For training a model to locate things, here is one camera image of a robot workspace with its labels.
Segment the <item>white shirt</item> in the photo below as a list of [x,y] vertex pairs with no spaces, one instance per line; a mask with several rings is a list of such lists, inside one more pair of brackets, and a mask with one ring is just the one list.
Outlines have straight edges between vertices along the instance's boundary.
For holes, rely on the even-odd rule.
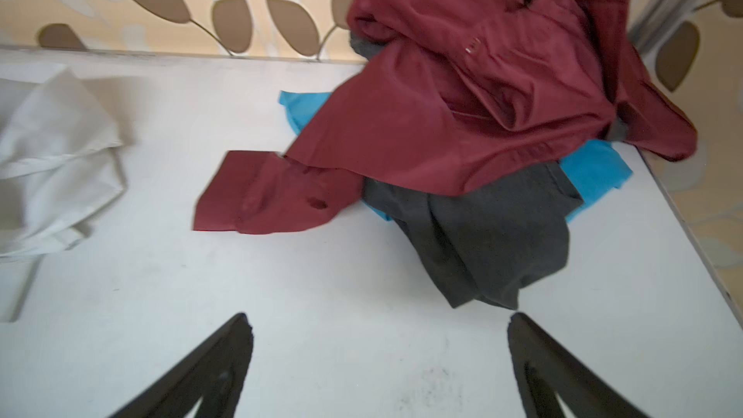
[[1,320],[14,322],[40,261],[125,192],[117,122],[66,66],[1,67]]

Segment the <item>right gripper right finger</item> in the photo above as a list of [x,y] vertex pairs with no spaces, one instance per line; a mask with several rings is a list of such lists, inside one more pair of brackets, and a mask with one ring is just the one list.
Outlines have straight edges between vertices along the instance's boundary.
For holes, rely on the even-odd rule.
[[508,344],[527,417],[644,417],[524,313],[514,313]]

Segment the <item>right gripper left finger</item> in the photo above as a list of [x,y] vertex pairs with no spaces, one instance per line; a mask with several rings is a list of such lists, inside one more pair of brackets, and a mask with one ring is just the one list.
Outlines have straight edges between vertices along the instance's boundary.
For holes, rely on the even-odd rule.
[[232,417],[253,355],[253,328],[237,313],[115,417]]

